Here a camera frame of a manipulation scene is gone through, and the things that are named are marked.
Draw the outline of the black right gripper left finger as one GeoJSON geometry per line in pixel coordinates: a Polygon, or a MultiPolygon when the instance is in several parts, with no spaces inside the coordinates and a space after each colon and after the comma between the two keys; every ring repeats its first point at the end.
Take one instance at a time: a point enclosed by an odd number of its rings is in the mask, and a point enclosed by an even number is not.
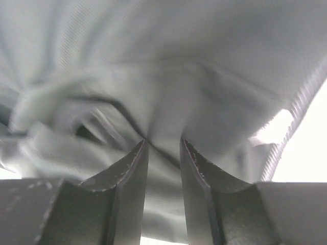
{"type": "Polygon", "coordinates": [[[1,244],[139,244],[148,143],[91,178],[1,180],[1,244]]]}

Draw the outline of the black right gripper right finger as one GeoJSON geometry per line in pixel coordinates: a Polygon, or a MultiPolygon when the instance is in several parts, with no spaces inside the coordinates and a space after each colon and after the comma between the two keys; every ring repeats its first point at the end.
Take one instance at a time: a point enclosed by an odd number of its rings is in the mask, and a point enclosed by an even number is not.
{"type": "Polygon", "coordinates": [[[247,183],[180,142],[189,244],[326,244],[326,184],[247,183]]]}

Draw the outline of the grey t shirt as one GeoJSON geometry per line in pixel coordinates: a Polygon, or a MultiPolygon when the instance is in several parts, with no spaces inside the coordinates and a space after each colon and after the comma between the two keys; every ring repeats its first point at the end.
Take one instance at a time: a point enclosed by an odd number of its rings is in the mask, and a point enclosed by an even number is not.
{"type": "Polygon", "coordinates": [[[179,143],[246,182],[326,79],[326,1],[1,1],[1,166],[83,181],[149,143],[142,235],[187,242],[179,143]]]}

